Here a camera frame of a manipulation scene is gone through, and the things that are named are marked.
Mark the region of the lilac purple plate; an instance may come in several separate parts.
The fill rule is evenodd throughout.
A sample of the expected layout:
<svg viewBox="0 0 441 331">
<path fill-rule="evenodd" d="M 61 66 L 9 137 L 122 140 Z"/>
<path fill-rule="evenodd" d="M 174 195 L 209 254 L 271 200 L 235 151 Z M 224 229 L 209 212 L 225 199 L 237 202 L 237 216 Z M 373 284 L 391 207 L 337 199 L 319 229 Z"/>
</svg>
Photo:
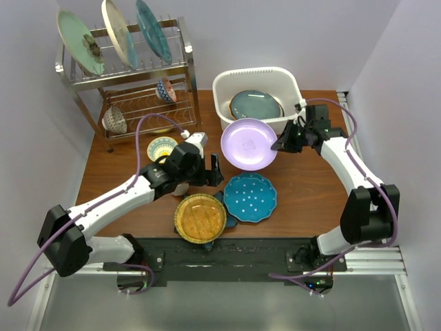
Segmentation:
<svg viewBox="0 0 441 331">
<path fill-rule="evenodd" d="M 277 141 L 274 130 L 258 119 L 239 119 L 229 124 L 220 138 L 224 157 L 236 168 L 253 172 L 269 166 L 277 151 L 272 145 Z"/>
</svg>

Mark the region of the dark blue bottom plate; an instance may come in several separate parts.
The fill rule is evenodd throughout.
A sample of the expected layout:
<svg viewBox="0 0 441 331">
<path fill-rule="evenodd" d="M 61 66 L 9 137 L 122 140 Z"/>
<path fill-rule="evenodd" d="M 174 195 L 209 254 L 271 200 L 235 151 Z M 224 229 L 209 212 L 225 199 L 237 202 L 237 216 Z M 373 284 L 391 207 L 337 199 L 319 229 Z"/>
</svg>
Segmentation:
<svg viewBox="0 0 441 331">
<path fill-rule="evenodd" d="M 232 98 L 231 102 L 237 119 L 275 119 L 285 114 L 275 98 L 258 90 L 241 91 Z"/>
</svg>

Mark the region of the orange dotted scalloped plate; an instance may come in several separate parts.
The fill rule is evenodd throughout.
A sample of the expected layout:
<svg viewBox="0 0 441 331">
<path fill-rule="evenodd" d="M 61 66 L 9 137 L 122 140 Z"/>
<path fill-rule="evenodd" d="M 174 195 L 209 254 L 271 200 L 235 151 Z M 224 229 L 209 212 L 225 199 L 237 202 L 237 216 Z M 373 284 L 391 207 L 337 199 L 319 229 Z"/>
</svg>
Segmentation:
<svg viewBox="0 0 441 331">
<path fill-rule="evenodd" d="M 232 116 L 232 119 L 233 119 L 233 120 L 237 120 L 237 117 L 236 117 L 236 115 L 234 114 L 234 111 L 233 111 L 233 108 L 232 108 L 232 102 L 231 102 L 231 101 L 229 102 L 228 107 L 229 107 L 229 113 L 230 113 L 230 115 Z"/>
</svg>

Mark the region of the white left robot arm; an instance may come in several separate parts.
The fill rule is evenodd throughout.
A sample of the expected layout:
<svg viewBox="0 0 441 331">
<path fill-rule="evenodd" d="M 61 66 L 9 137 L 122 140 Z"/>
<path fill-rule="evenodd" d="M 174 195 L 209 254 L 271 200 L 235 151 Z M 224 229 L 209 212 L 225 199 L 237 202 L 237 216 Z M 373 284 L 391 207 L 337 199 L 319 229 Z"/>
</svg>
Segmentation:
<svg viewBox="0 0 441 331">
<path fill-rule="evenodd" d="M 128 212 L 176 191 L 183 184 L 216 187 L 223 181 L 216 153 L 211 169 L 205 167 L 202 147 L 178 144 L 170 156 L 150 163 L 117 188 L 65 210 L 51 208 L 43 223 L 38 246 L 59 276 L 68 277 L 91 263 L 118 263 L 126 270 L 138 269 L 144 249 L 130 234 L 98 237 L 101 229 Z"/>
</svg>

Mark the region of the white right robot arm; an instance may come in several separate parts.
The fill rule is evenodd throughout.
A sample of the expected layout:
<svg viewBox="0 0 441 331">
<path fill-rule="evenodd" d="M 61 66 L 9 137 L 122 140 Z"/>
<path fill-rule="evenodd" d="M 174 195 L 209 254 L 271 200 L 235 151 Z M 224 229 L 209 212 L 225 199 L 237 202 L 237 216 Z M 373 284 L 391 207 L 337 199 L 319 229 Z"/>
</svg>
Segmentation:
<svg viewBox="0 0 441 331">
<path fill-rule="evenodd" d="M 385 184 L 363 163 L 351 146 L 352 134 L 333 127 L 328 99 L 296 104 L 297 115 L 288 120 L 272 150 L 300 153 L 314 149 L 334 170 L 347 192 L 340 224 L 317 236 L 307 253 L 309 267 L 324 270 L 331 255 L 346 253 L 356 246 L 383 248 L 394 244 L 398 236 L 400 191 Z"/>
</svg>

